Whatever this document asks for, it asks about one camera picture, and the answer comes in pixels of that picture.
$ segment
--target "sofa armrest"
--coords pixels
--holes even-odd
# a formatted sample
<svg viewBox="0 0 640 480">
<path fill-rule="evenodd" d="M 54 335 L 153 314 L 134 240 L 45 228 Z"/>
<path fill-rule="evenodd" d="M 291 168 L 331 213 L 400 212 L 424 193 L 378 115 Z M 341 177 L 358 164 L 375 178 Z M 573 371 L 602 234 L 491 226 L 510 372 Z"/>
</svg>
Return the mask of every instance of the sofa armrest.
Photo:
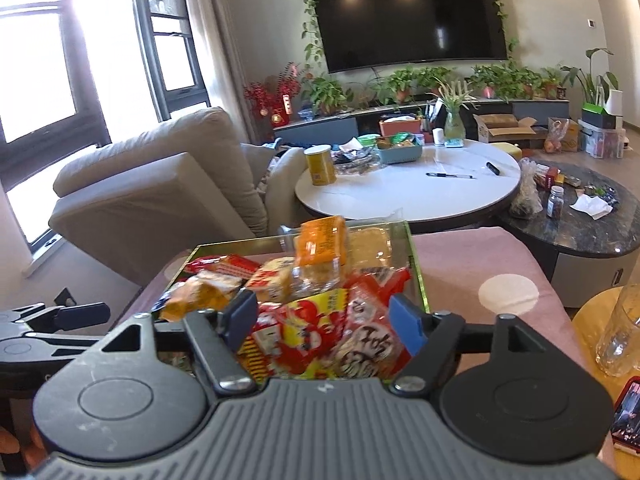
<svg viewBox="0 0 640 480">
<path fill-rule="evenodd" d="M 124 171 L 61 198 L 49 225 L 141 286 L 183 250 L 255 237 L 188 153 Z"/>
<path fill-rule="evenodd" d="M 311 215 L 296 197 L 296 184 L 306 170 L 306 157 L 302 148 L 291 148 L 271 171 L 267 182 L 264 205 L 269 216 L 268 234 L 274 236 L 281 225 L 299 227 L 311 220 Z"/>
</svg>

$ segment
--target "tv cabinet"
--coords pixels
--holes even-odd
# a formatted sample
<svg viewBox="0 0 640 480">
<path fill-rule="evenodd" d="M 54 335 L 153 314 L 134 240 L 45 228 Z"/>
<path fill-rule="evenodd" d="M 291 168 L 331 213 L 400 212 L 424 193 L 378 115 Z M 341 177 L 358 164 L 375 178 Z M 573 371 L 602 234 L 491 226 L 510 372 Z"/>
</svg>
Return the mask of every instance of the tv cabinet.
<svg viewBox="0 0 640 480">
<path fill-rule="evenodd" d="M 408 103 L 400 106 L 378 106 L 365 110 L 354 110 L 331 117 L 318 117 L 312 121 L 294 121 L 287 126 L 274 128 L 274 135 L 281 137 L 285 143 L 296 146 L 315 144 L 344 144 L 353 137 L 365 134 L 378 134 L 380 117 L 394 111 L 414 113 L 418 108 L 428 104 L 427 101 Z M 478 124 L 473 115 L 513 114 L 517 119 L 533 117 L 537 126 L 548 125 L 549 117 L 569 118 L 569 101 L 565 100 L 513 100 L 479 98 L 477 109 L 471 105 L 469 110 L 460 109 L 460 116 L 465 124 L 466 138 L 478 140 Z M 446 112 L 441 111 L 436 127 L 443 128 Z"/>
</svg>

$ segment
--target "white paper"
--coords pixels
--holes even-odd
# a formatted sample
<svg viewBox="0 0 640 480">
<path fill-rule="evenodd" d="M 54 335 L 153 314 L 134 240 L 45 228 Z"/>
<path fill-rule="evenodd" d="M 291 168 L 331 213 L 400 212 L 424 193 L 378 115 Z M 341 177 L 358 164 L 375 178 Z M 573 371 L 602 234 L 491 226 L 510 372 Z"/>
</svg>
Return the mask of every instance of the white paper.
<svg viewBox="0 0 640 480">
<path fill-rule="evenodd" d="M 613 208 L 599 196 L 587 195 L 582 195 L 578 198 L 571 208 L 582 213 L 587 213 L 594 220 L 599 220 L 613 211 Z"/>
<path fill-rule="evenodd" d="M 385 123 L 397 123 L 398 121 L 415 121 L 415 118 L 409 115 L 405 115 L 402 117 L 391 117 L 390 119 L 387 119 Z"/>
<path fill-rule="evenodd" d="M 361 150 L 362 144 L 358 139 L 353 137 L 353 139 L 351 139 L 349 142 L 341 146 L 338 146 L 338 148 L 340 148 L 340 150 L 343 152 L 352 152 L 353 150 Z"/>
</svg>

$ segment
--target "tv screen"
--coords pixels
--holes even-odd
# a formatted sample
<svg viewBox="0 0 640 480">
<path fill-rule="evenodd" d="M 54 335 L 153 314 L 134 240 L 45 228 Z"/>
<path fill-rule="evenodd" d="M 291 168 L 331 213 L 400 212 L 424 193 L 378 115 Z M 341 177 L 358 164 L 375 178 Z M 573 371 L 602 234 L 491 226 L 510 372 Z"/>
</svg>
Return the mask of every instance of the tv screen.
<svg viewBox="0 0 640 480">
<path fill-rule="evenodd" d="M 329 72 L 457 59 L 506 59 L 496 0 L 318 0 Z"/>
</svg>

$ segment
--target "yellow canister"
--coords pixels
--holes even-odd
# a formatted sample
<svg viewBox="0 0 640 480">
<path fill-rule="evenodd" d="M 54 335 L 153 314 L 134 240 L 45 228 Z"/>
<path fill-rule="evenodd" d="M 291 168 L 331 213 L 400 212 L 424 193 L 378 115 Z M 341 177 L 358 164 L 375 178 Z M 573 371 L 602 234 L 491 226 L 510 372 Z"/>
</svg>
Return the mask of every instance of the yellow canister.
<svg viewBox="0 0 640 480">
<path fill-rule="evenodd" d="M 331 161 L 331 146 L 320 144 L 305 150 L 311 181 L 314 186 L 328 186 L 335 182 L 335 169 Z"/>
</svg>

